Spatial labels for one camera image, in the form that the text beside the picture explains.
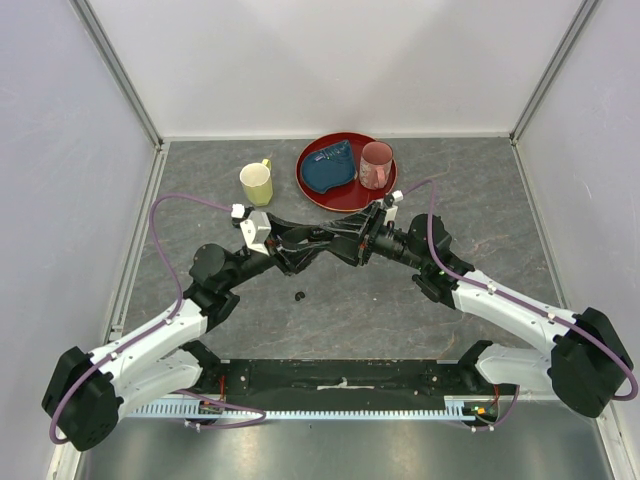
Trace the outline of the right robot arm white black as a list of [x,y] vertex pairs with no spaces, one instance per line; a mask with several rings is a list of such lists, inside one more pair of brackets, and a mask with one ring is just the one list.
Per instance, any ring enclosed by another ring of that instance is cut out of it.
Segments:
[[402,231],[394,229],[385,209],[371,204],[322,228],[332,235],[332,253],[345,262],[363,265],[377,254],[410,266],[431,301],[487,320],[527,343],[525,349],[480,343],[457,371],[465,391],[481,393],[491,384],[551,391],[590,418],[612,401],[638,396],[633,362],[603,312],[554,307],[491,279],[451,252],[451,235],[433,213],[416,216]]

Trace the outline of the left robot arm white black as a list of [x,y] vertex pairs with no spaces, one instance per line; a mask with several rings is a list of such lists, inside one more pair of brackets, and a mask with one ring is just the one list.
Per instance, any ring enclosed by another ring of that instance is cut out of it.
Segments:
[[237,306],[233,288],[273,267],[286,275],[304,270],[335,236],[260,211],[237,224],[243,248],[200,247],[190,286],[178,288],[166,310],[116,341],[90,352],[73,347],[59,357],[42,400],[54,444],[86,451],[146,403],[191,387],[211,392],[220,378],[217,358],[198,339]]

